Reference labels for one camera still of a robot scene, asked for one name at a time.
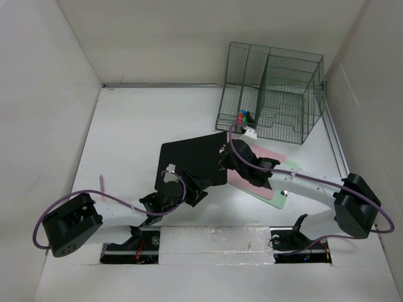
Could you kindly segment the pink clipboard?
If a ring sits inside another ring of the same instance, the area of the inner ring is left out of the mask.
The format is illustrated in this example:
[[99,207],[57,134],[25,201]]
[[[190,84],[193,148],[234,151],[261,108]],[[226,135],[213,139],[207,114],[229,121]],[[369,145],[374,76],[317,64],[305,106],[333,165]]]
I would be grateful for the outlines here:
[[[277,152],[271,151],[267,148],[260,147],[259,145],[254,144],[251,147],[251,150],[255,153],[257,157],[266,157],[271,159],[276,159],[280,163],[286,161],[286,156],[279,154]],[[243,179],[236,171],[228,170],[227,171],[227,183],[235,186],[238,189],[242,189],[244,191],[253,193],[261,198],[272,200],[275,196],[275,192],[272,189],[267,189],[264,187],[256,187],[249,183],[247,180]]]

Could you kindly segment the black clipboard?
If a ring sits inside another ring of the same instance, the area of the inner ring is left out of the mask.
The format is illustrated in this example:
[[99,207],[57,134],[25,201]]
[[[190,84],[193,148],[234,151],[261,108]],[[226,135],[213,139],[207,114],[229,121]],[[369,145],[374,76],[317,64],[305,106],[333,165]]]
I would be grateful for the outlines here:
[[178,175],[186,170],[212,181],[214,186],[226,184],[227,171],[219,166],[219,150],[226,143],[226,132],[219,132],[162,144],[154,189],[159,189],[163,184],[161,172],[170,164],[175,165],[174,171]]

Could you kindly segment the green clipboard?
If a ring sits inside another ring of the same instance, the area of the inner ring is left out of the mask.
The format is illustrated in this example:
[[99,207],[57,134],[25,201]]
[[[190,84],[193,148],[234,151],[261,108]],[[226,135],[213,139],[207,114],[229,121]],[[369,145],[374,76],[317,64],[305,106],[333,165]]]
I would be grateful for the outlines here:
[[[300,166],[297,163],[295,163],[291,160],[286,160],[284,162],[284,164],[290,169],[297,170],[300,168]],[[249,193],[249,194],[254,196],[255,198],[258,198],[260,201],[263,201],[266,204],[269,204],[269,205],[274,206],[275,208],[281,210],[286,203],[287,196],[282,195],[280,191],[272,191],[272,193],[273,193],[273,196],[271,199],[266,199],[260,195],[254,194],[254,193]]]

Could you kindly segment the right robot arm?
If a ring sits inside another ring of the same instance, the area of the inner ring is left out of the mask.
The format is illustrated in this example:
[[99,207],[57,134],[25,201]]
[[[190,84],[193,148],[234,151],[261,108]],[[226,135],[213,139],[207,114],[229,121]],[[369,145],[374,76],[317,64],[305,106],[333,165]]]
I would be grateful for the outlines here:
[[280,237],[282,241],[292,240],[294,245],[304,248],[327,237],[362,240],[372,233],[381,204],[357,174],[338,180],[304,174],[279,160],[257,157],[240,139],[223,145],[219,158],[223,168],[234,171],[254,187],[286,191],[326,206],[320,213],[300,215],[292,230]]

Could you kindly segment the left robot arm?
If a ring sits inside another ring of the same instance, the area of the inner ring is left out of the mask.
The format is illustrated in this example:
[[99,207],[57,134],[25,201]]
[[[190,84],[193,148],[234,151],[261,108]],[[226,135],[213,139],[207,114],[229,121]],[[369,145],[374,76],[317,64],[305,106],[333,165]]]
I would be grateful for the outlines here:
[[43,227],[48,248],[54,257],[65,257],[77,251],[102,227],[124,228],[118,241],[126,249],[134,249],[143,240],[141,229],[159,223],[182,204],[196,206],[207,196],[212,181],[188,171],[177,174],[164,170],[159,189],[139,200],[143,208],[101,191],[81,190],[60,198],[45,210],[35,225]]

